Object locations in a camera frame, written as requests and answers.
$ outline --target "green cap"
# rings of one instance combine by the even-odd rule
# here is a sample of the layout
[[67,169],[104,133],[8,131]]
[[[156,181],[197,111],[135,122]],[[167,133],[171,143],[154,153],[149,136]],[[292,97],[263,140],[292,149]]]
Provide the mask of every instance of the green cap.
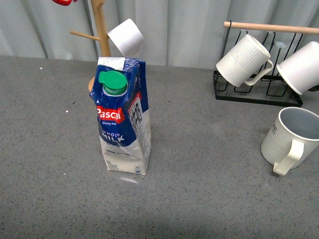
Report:
[[112,96],[123,94],[128,86],[125,75],[118,71],[101,71],[99,82],[103,84],[103,89],[106,93]]

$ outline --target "white curtain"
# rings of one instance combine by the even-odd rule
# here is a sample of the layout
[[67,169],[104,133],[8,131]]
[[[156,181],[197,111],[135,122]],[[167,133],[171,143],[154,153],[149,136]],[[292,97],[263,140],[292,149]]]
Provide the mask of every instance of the white curtain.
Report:
[[[91,1],[0,0],[0,55],[96,61]],[[224,21],[319,27],[319,0],[105,0],[107,30],[131,18],[145,42],[131,57],[150,65],[215,69]],[[301,46],[319,41],[305,35]],[[112,56],[121,56],[110,41]]]

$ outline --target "white mug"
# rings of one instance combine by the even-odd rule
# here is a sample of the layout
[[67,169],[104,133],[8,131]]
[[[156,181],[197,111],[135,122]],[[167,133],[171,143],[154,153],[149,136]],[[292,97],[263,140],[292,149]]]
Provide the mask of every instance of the white mug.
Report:
[[134,52],[144,42],[140,30],[131,19],[127,19],[109,31],[108,36],[125,57]]
[[319,146],[319,116],[297,108],[282,109],[261,145],[264,158],[280,175],[297,167]]
[[[274,67],[268,50],[253,36],[246,34],[217,64],[218,72],[230,84],[239,87],[243,83],[252,86]],[[268,62],[269,67],[248,81],[262,65]]]
[[312,41],[277,65],[277,70],[297,94],[319,84],[319,43]]

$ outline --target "milk carton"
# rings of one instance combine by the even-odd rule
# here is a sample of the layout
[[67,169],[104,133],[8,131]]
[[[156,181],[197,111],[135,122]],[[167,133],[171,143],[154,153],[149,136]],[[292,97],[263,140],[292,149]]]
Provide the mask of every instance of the milk carton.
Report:
[[146,174],[151,127],[145,62],[100,57],[90,97],[107,169]]

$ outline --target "gray countertop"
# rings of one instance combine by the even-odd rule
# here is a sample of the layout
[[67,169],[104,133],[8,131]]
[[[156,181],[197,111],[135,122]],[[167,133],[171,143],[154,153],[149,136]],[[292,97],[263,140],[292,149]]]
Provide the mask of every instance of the gray countertop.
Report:
[[[147,174],[111,172],[95,70],[0,57],[1,238],[319,236],[319,148],[284,177],[260,151],[283,107],[216,100],[212,70],[148,65]],[[303,108],[319,114],[318,99]]]

